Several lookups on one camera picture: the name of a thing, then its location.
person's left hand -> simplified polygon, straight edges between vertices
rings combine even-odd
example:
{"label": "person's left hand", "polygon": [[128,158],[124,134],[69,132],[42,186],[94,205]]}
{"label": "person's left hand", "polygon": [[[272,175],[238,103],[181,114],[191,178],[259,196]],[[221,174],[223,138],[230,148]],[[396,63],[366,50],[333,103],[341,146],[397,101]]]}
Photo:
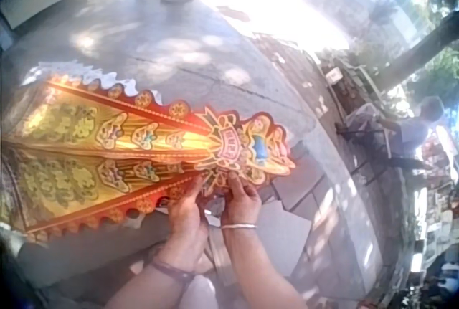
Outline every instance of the person's left hand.
{"label": "person's left hand", "polygon": [[209,236],[209,224],[199,194],[204,178],[193,179],[185,195],[168,206],[171,236],[158,258],[183,271],[193,271]]}
{"label": "person's left hand", "polygon": [[204,214],[203,203],[199,198],[203,184],[204,177],[197,176],[180,200],[169,202],[169,221],[173,237],[199,242],[205,241],[209,236],[209,224]]}

tree trunk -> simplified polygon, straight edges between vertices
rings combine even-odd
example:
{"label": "tree trunk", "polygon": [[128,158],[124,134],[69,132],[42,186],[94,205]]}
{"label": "tree trunk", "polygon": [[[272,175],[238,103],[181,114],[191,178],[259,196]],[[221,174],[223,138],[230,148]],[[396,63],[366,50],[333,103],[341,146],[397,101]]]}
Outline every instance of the tree trunk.
{"label": "tree trunk", "polygon": [[445,17],[440,25],[412,49],[395,59],[375,79],[379,90],[392,89],[426,65],[445,47],[459,39],[459,11]]}

tree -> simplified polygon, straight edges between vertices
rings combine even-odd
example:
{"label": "tree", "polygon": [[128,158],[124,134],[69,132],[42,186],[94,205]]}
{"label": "tree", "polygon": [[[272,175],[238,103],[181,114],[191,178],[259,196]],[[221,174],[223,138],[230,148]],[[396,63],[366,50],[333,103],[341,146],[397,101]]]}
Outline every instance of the tree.
{"label": "tree", "polygon": [[392,0],[378,0],[368,14],[368,26],[365,34],[368,34],[373,25],[384,26],[391,22],[392,15],[397,12],[397,5]]}
{"label": "tree", "polygon": [[445,107],[459,102],[459,52],[447,48],[417,73],[417,80],[407,83],[412,99],[420,102],[425,96],[439,96]]}
{"label": "tree", "polygon": [[444,17],[424,39],[380,72],[376,78],[380,90],[400,84],[459,39],[458,0],[429,0],[429,5],[432,14]]}

white shirt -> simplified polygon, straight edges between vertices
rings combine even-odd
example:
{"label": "white shirt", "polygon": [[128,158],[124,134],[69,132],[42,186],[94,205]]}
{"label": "white shirt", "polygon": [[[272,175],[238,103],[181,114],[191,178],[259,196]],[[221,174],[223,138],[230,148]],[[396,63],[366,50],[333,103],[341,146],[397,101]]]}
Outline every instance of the white shirt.
{"label": "white shirt", "polygon": [[413,154],[429,136],[429,123],[420,117],[401,120],[400,133],[391,136],[390,148],[399,155]]}

decorated fabric panel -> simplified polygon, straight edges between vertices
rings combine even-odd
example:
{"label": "decorated fabric panel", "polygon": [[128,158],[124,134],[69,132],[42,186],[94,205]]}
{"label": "decorated fabric panel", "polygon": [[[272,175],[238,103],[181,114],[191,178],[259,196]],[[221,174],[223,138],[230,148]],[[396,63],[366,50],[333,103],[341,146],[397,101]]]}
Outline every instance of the decorated fabric panel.
{"label": "decorated fabric panel", "polygon": [[152,212],[200,173],[207,196],[226,190],[229,170],[262,186],[295,166],[285,129],[267,113],[192,112],[181,100],[157,104],[149,90],[127,96],[121,84],[66,76],[23,87],[13,102],[1,129],[0,218],[28,233]]}

